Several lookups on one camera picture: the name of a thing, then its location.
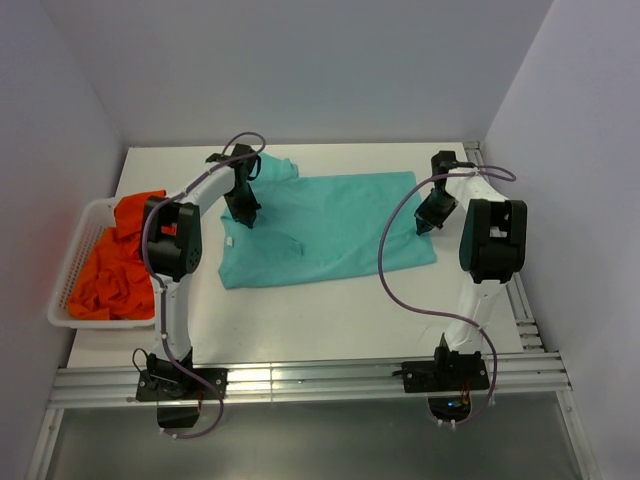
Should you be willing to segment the teal t-shirt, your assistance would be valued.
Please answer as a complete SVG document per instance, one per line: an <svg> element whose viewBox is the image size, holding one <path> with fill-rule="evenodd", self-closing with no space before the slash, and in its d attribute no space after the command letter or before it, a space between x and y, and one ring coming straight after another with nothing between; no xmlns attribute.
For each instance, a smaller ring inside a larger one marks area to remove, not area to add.
<svg viewBox="0 0 640 480"><path fill-rule="evenodd" d="M413 172L302 177L288 159L262 155L251 188L261 205L252 227L224 212L226 289L268 288L372 275L433 264L418 235Z"/></svg>

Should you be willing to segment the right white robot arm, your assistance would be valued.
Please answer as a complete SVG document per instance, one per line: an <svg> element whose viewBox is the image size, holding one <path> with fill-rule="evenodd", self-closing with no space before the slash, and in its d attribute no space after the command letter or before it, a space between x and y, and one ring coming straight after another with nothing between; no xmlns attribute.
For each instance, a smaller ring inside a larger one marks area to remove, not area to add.
<svg viewBox="0 0 640 480"><path fill-rule="evenodd" d="M463 319L447 328L442 344L471 355L482 350L497 295L524 265L527 205L498 193L469 163L435 167L432 175L434 187L414 213L416 233L442 228L458 207L465 212L458 254L467 274L458 308Z"/></svg>

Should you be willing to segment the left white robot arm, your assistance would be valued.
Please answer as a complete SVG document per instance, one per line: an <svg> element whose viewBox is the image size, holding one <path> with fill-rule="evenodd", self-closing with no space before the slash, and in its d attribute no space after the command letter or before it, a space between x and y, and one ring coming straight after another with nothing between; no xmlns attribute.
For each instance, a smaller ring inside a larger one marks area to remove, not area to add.
<svg viewBox="0 0 640 480"><path fill-rule="evenodd" d="M203 253L202 217L222 199L232 219L251 228L260 204L250 183L260 170L251 164L214 166L178 193L145 203L140 256L152 281L155 308L149 371L160 376L159 388L172 399L187 397L195 386L188 299Z"/></svg>

